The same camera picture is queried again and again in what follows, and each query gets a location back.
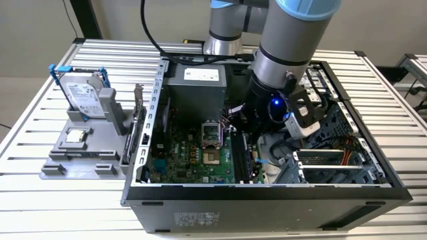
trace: metal frame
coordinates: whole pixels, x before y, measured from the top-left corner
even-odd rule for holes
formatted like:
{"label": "metal frame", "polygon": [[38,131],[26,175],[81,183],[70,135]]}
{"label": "metal frame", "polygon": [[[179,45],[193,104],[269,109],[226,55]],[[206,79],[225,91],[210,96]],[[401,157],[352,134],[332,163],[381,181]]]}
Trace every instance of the metal frame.
{"label": "metal frame", "polygon": [[[162,43],[159,46],[166,52],[201,52],[200,44]],[[245,46],[244,52],[250,53],[254,49],[253,46]],[[318,232],[300,232],[297,237],[304,239],[342,237],[348,240],[422,239],[427,236],[427,176],[424,174],[427,136],[422,125],[418,125],[412,112],[401,107],[402,101],[394,96],[394,92],[384,87],[381,82],[385,80],[378,77],[380,74],[378,76],[373,74],[372,69],[353,52],[317,50],[312,60],[328,62],[389,164],[402,184],[409,188],[413,201],[349,232],[322,232],[322,235],[318,235]],[[158,52],[149,43],[87,39],[83,43],[70,46],[61,62],[61,65],[67,64],[77,68],[105,66],[110,86],[117,90],[117,101],[123,109],[134,105],[133,92],[127,86],[131,85],[133,88],[134,83],[145,84],[142,98],[143,106],[147,106],[146,96],[151,91],[158,64]],[[42,226],[37,227],[38,237],[89,238],[95,234],[97,238],[118,238],[125,233],[129,237],[149,238],[149,235],[141,231],[135,217],[122,215],[129,212],[129,209],[117,209],[115,201],[119,198],[122,181],[67,180],[65,183],[57,180],[38,180],[37,174],[45,162],[43,155],[51,148],[51,142],[55,141],[62,128],[61,124],[66,120],[63,116],[66,101],[57,94],[59,90],[51,82],[49,78],[0,144],[0,173],[2,174],[0,174],[0,182],[3,183],[0,184],[0,198],[3,203],[1,209],[7,210],[11,216],[10,221],[2,226],[13,226],[13,232],[23,232],[15,235],[17,237],[33,238],[31,227],[37,223],[22,224],[23,214],[30,213],[43,216],[38,218],[42,223]],[[374,97],[376,93],[384,92],[389,94],[377,95],[380,98]],[[22,199],[30,199],[30,201],[25,200],[25,204],[21,204]],[[50,200],[49,204],[42,204],[45,199]],[[97,220],[97,214],[93,214],[91,210],[99,208],[109,221],[103,218],[102,221]],[[79,218],[90,221],[90,224],[86,221],[66,221],[67,213],[73,216],[69,220]],[[14,225],[13,219],[19,219],[18,224]],[[63,221],[61,227],[53,224],[57,221]],[[282,232],[268,233],[191,233],[187,238],[276,239],[286,237],[289,233],[285,231],[284,229]],[[185,236],[169,234],[166,238],[181,239]]]}
{"label": "metal frame", "polygon": [[78,21],[82,36],[86,39],[102,39],[90,0],[69,0]]}

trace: slotted aluminum surface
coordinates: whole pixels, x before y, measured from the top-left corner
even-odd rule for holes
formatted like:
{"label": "slotted aluminum surface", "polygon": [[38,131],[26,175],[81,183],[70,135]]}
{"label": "slotted aluminum surface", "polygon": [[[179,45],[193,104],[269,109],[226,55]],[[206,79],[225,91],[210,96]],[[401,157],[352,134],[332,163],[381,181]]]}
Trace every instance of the slotted aluminum surface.
{"label": "slotted aluminum surface", "polygon": [[[162,44],[167,52],[198,53],[197,44]],[[66,101],[49,78],[0,144],[0,236],[3,239],[340,239],[397,240],[427,236],[425,126],[364,57],[349,51],[314,53],[326,61],[413,201],[349,232],[298,236],[285,232],[145,234],[119,206],[122,180],[39,180],[38,172],[66,121]],[[147,43],[86,40],[73,44],[59,64],[107,71],[122,108],[133,107],[133,84],[149,98],[158,52]]]}

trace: black cable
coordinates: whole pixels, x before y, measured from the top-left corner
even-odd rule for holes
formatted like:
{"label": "black cable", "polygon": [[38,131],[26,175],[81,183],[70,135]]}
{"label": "black cable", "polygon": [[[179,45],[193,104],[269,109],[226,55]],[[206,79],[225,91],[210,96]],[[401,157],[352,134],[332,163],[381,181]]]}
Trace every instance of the black cable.
{"label": "black cable", "polygon": [[417,106],[416,106],[414,108],[420,108],[420,107],[422,106],[422,104],[424,104],[424,101],[420,101],[418,104],[417,104]]}
{"label": "black cable", "polygon": [[321,102],[321,107],[324,109],[324,112],[328,111],[328,100],[325,99],[325,97],[320,94],[318,92],[318,89],[314,85],[314,82],[313,82],[313,79],[312,79],[312,76],[309,75],[309,72],[308,72],[308,69],[305,69],[305,74],[306,74],[306,78],[308,78],[308,82],[312,86],[312,89],[314,91],[314,94],[317,94],[318,98],[320,98],[320,102]]}
{"label": "black cable", "polygon": [[250,54],[236,54],[233,56],[217,56],[214,58],[212,58],[210,60],[206,61],[200,61],[200,62],[191,62],[191,61],[186,61],[186,60],[181,60],[174,58],[169,53],[166,53],[161,47],[158,46],[158,44],[155,43],[153,36],[150,35],[149,31],[147,31],[147,27],[146,27],[146,23],[145,23],[145,0],[139,0],[139,23],[141,23],[141,27],[143,28],[143,32],[145,35],[151,43],[151,45],[154,46],[154,48],[158,50],[159,55],[167,57],[167,59],[170,59],[171,62],[181,64],[181,65],[186,65],[186,66],[200,66],[200,65],[205,65],[205,64],[212,64],[214,62],[226,60],[226,59],[236,59],[236,58],[245,58],[248,56],[252,57]]}
{"label": "black cable", "polygon": [[292,152],[300,150],[298,147],[293,146],[289,142],[288,142],[288,139],[290,138],[290,134],[289,132],[286,132],[284,135],[282,135],[282,141],[284,141],[284,146],[286,147],[286,149],[289,149]]}
{"label": "black cable", "polygon": [[71,22],[71,19],[69,18],[69,14],[67,14],[67,9],[66,9],[66,4],[65,4],[65,1],[61,0],[61,3],[63,4],[63,9],[65,9],[65,13],[66,13],[66,17],[67,17],[67,21],[69,21],[69,24],[71,26],[71,30],[73,30],[73,33],[74,33],[74,37],[77,38],[77,31],[75,31],[75,28],[74,28],[74,25],[73,25],[73,22]]}
{"label": "black cable", "polygon": [[316,144],[312,146],[310,149],[316,149],[318,144],[328,141],[328,140],[353,140],[354,137],[353,136],[329,136],[325,139],[320,140],[316,142]]}
{"label": "black cable", "polygon": [[410,85],[410,87],[408,88],[408,90],[406,90],[406,92],[405,92],[404,99],[406,99],[406,96],[408,96],[408,94],[409,94],[410,88],[413,87],[416,81],[417,81],[417,79],[414,79],[414,81],[412,82],[412,85]]}
{"label": "black cable", "polygon": [[11,127],[9,127],[7,125],[3,125],[3,124],[1,124],[1,123],[0,123],[0,126],[1,126],[1,127],[5,127],[6,129],[11,129]]}
{"label": "black cable", "polygon": [[425,110],[425,109],[427,109],[427,105],[420,105],[413,108],[414,112],[418,112],[420,110]]}
{"label": "black cable", "polygon": [[[286,104],[286,100],[284,99],[284,105],[285,105],[285,108],[288,108],[288,104]],[[268,113],[268,117],[269,117],[269,120],[274,123],[274,124],[284,124],[285,121],[289,119],[289,116],[290,116],[290,113],[286,113],[285,114],[285,119],[282,119],[281,121],[276,121],[273,119],[273,116],[272,116],[272,101],[268,102],[268,105],[266,105],[266,113]]]}

